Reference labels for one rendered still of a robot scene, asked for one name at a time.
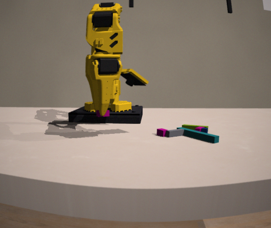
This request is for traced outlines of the turquoise rod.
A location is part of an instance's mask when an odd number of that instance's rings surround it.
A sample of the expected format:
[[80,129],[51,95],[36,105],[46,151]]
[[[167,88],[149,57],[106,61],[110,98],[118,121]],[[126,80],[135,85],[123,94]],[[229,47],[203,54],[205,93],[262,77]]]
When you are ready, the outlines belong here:
[[219,143],[219,136],[217,135],[204,133],[204,132],[196,131],[196,130],[191,130],[191,129],[187,129],[183,127],[179,127],[176,129],[184,129],[184,136],[200,139],[200,140],[211,142],[211,143]]

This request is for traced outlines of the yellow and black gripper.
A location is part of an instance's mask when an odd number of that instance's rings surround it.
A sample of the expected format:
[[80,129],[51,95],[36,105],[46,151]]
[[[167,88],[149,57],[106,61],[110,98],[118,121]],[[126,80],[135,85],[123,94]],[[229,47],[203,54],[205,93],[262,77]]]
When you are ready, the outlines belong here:
[[[129,86],[146,86],[148,81],[133,69],[122,69],[120,55],[108,55],[108,52],[95,52],[86,57],[86,77],[90,85],[95,111],[101,116],[106,114],[110,103],[112,84],[120,75]],[[129,73],[128,73],[129,72]]]

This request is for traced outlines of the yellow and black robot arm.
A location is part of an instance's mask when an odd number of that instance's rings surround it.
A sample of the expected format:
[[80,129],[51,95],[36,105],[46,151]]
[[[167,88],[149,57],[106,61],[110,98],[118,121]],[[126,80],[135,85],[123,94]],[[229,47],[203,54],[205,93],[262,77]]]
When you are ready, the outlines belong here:
[[[91,55],[95,52],[108,52],[110,55],[122,54],[123,30],[119,25],[121,12],[120,4],[113,4],[113,2],[95,4],[92,7],[87,16],[86,29],[86,40],[91,45]],[[113,81],[108,108],[115,112],[132,110],[131,102],[119,101],[119,80]],[[93,102],[86,102],[85,110],[95,112]]]

